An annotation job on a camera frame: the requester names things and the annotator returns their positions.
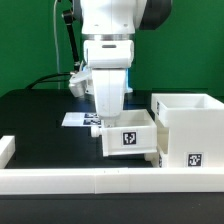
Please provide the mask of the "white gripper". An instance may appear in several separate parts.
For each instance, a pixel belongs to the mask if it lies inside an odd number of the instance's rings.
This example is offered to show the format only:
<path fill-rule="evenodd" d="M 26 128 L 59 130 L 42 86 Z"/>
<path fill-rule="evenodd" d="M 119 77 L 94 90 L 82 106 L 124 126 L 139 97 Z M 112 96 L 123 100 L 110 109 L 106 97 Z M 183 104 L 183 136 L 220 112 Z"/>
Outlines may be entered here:
<path fill-rule="evenodd" d="M 112 127 L 123 110 L 126 70 L 134 58 L 132 40 L 84 42 L 84 59 L 91 70 L 96 112 Z"/>

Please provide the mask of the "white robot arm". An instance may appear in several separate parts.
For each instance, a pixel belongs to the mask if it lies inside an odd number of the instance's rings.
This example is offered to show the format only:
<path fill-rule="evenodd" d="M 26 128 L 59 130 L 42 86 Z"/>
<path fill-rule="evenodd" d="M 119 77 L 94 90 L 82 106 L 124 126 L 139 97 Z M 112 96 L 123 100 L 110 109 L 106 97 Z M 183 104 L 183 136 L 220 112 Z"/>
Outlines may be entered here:
<path fill-rule="evenodd" d="M 162 25 L 171 13 L 172 0 L 72 0 L 72 6 L 74 18 L 82 23 L 84 61 L 93 80 L 96 112 L 111 126 L 123 110 L 135 31 Z"/>

